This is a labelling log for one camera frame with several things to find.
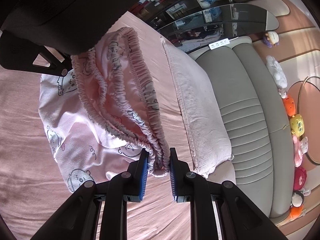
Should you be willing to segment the pink cartoon print pajama pants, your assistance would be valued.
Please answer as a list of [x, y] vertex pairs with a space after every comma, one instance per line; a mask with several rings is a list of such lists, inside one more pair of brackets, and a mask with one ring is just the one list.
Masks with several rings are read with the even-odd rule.
[[148, 154], [147, 173], [169, 172], [169, 145], [138, 34], [122, 27], [72, 57], [65, 76], [43, 74], [39, 115], [69, 191], [111, 180]]

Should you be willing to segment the grey padded headboard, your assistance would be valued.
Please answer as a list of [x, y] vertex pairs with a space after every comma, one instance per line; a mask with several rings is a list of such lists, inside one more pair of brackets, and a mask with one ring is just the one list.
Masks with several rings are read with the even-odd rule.
[[289, 120], [251, 42], [190, 54], [207, 73], [231, 141], [237, 186], [272, 220], [289, 214], [294, 180]]

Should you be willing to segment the pink bed sheet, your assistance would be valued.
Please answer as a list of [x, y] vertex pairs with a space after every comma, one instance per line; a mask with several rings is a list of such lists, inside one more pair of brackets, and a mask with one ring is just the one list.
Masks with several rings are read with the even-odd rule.
[[[129, 12], [107, 33], [122, 27], [133, 28], [138, 34], [169, 149], [175, 148], [178, 158], [192, 170], [188, 139], [162, 44], [168, 40]], [[17, 239], [30, 239], [73, 193], [53, 158], [39, 115], [42, 75], [1, 69], [1, 215]], [[189, 207], [174, 204], [166, 175], [149, 175], [143, 201], [128, 208], [130, 239], [190, 237]]]

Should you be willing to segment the beige waffle pillow near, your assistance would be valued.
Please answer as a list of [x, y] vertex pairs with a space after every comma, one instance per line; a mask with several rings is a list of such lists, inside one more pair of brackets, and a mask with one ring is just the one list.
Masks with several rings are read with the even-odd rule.
[[192, 170], [212, 182], [235, 182], [231, 141], [207, 73], [168, 41], [162, 44], [188, 139]]

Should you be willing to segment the red plush toy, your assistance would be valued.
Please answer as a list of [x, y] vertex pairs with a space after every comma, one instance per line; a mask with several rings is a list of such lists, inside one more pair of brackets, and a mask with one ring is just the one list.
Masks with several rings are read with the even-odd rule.
[[307, 179], [307, 171], [303, 167], [296, 167], [295, 168], [295, 177], [294, 177], [294, 184], [293, 184], [293, 190], [299, 191], [301, 190]]

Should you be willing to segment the pink plush toy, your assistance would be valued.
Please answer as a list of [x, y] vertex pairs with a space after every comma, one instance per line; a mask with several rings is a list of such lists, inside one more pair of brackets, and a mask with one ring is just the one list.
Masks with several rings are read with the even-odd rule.
[[295, 167], [300, 167], [303, 161], [303, 155], [308, 151], [308, 137], [304, 137], [299, 141], [296, 135], [292, 136], [293, 147], [294, 147], [294, 162]]

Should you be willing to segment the yellow plush toy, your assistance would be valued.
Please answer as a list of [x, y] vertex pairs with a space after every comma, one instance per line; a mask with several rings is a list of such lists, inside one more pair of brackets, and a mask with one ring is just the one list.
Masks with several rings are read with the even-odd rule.
[[289, 120], [291, 133], [297, 137], [300, 137], [305, 132], [305, 126], [303, 118], [300, 114], [292, 116]]

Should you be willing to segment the orange plush toy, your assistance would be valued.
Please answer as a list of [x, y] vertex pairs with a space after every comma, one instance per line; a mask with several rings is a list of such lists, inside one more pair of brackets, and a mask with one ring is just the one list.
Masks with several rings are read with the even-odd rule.
[[296, 115], [296, 105], [294, 99], [289, 94], [287, 94], [286, 98], [283, 99], [283, 104], [289, 117]]

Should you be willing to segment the black glass display cabinet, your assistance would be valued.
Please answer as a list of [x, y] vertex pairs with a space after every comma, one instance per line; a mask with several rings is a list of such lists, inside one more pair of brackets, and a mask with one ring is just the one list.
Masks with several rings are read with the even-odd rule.
[[129, 11], [178, 47], [221, 37], [224, 23], [247, 21], [236, 5], [255, 0], [140, 0]]

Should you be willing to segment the white power strip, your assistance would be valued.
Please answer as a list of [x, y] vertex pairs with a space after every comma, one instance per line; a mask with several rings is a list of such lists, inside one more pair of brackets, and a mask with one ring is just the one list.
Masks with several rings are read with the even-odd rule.
[[225, 39], [208, 44], [208, 47], [210, 48], [210, 50], [213, 50], [229, 44], [230, 44], [230, 40], [228, 38], [225, 38]]

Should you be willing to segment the purple white plush toy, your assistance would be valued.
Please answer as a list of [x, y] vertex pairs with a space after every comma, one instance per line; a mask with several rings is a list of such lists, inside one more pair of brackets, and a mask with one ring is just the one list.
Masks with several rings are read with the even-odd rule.
[[272, 48], [279, 44], [279, 36], [275, 31], [268, 31], [263, 35], [263, 43]]

